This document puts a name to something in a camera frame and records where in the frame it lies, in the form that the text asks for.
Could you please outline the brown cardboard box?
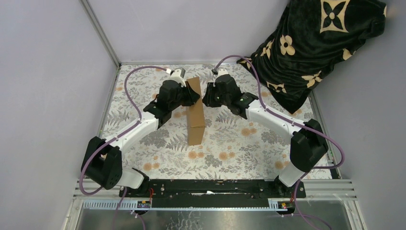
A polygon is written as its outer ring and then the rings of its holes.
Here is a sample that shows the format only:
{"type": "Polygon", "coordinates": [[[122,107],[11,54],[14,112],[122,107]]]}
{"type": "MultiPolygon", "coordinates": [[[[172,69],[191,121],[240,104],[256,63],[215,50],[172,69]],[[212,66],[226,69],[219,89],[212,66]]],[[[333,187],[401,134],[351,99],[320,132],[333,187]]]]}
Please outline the brown cardboard box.
{"type": "Polygon", "coordinates": [[[187,83],[189,83],[192,90],[199,95],[197,102],[186,109],[188,145],[201,145],[206,125],[203,111],[200,78],[194,77],[187,79],[187,83]]]}

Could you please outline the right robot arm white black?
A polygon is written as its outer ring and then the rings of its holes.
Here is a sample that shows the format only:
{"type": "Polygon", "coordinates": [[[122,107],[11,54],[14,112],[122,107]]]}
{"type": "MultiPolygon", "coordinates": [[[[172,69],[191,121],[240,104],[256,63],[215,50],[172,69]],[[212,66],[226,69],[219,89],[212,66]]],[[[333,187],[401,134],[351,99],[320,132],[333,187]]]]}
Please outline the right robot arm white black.
{"type": "Polygon", "coordinates": [[[203,103],[207,107],[227,107],[231,113],[259,123],[278,134],[290,146],[290,163],[278,175],[275,193],[287,197],[293,185],[310,172],[327,153],[328,144],[318,121],[297,120],[266,108],[259,97],[242,92],[233,77],[221,75],[207,84],[203,103]]]}

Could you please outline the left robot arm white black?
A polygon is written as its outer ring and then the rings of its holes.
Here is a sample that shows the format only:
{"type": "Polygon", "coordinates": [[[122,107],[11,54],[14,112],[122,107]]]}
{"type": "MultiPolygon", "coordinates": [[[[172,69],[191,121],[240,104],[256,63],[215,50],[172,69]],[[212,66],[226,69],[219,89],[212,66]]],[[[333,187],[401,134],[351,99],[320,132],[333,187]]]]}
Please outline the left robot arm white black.
{"type": "Polygon", "coordinates": [[[93,137],[87,146],[79,180],[88,177],[100,188],[110,190],[115,186],[129,187],[137,197],[148,192],[146,175],[136,169],[123,166],[122,157],[135,144],[150,133],[161,128],[172,117],[172,112],[180,106],[197,104],[201,90],[186,81],[185,86],[175,80],[162,83],[156,99],[142,111],[138,120],[128,124],[117,134],[108,138],[93,137]]]}

